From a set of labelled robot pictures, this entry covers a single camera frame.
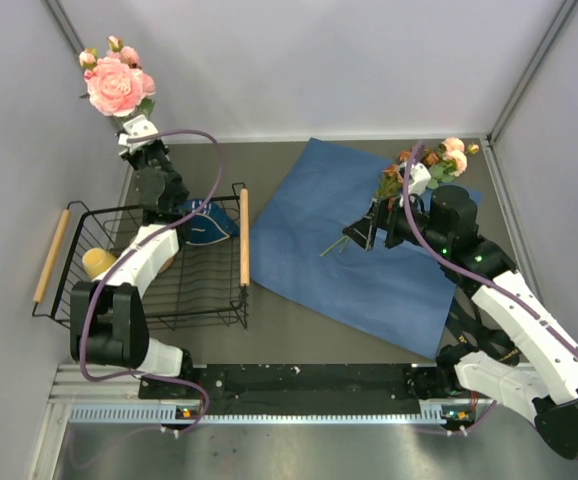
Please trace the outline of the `pink rose stem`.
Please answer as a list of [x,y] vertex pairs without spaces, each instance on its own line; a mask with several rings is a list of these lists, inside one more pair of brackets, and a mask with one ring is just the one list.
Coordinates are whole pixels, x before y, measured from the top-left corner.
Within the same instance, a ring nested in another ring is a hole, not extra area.
[[130,47],[109,51],[104,57],[93,49],[79,54],[88,99],[104,116],[129,116],[156,93],[153,78],[136,63],[138,59]]
[[118,60],[104,75],[103,91],[112,107],[112,114],[121,117],[133,112],[145,99],[156,93],[155,81],[142,69],[138,52],[117,36],[107,38],[107,56]]

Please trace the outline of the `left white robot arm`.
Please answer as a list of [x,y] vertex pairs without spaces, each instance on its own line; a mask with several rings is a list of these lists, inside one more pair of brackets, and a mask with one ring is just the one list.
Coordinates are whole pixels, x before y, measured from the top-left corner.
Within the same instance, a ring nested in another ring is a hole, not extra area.
[[196,374],[185,353],[151,337],[143,297],[184,246],[191,211],[189,191],[160,139],[129,144],[122,158],[136,173],[142,223],[116,260],[70,294],[70,353],[80,368],[88,364],[123,367],[154,376],[174,396],[195,387]]

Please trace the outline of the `pink and brown flower bouquet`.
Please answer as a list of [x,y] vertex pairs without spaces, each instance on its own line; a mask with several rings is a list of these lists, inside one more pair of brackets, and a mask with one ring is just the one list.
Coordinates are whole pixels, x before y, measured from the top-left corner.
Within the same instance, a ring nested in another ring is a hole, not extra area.
[[[436,252],[448,261],[453,260],[455,255],[478,244],[477,205],[466,190],[453,184],[467,170],[468,158],[478,151],[479,146],[475,143],[465,144],[457,137],[448,137],[433,149],[412,147],[400,152],[380,174],[369,210],[374,201],[381,199],[391,198],[390,206],[395,202],[400,205],[401,188],[408,187],[411,167],[422,163],[432,180],[421,196],[413,195],[404,200],[407,220],[418,242],[424,240],[420,243],[421,247]],[[430,216],[423,235],[411,215],[411,197],[420,197]],[[353,241],[343,234],[322,254],[327,255],[335,247],[345,248],[349,242]]]

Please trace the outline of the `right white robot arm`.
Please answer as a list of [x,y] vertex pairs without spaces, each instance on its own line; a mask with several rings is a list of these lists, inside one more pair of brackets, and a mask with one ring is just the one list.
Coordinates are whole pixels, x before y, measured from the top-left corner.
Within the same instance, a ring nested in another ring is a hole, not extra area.
[[387,248],[404,242],[424,248],[531,365],[521,370],[482,350],[442,360],[435,380],[443,393],[481,393],[529,421],[558,455],[577,459],[578,343],[540,303],[510,257],[479,234],[477,213],[465,189],[444,185],[429,203],[416,194],[375,199],[343,233],[366,251],[378,231],[385,232]]

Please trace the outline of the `blue wrapping paper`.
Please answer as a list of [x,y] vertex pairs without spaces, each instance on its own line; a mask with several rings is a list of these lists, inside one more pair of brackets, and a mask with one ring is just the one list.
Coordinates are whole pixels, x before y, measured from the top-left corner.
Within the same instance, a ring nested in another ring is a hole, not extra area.
[[369,209],[377,155],[310,139],[250,230],[250,275],[268,290],[426,358],[436,355],[455,285],[422,248],[333,244]]

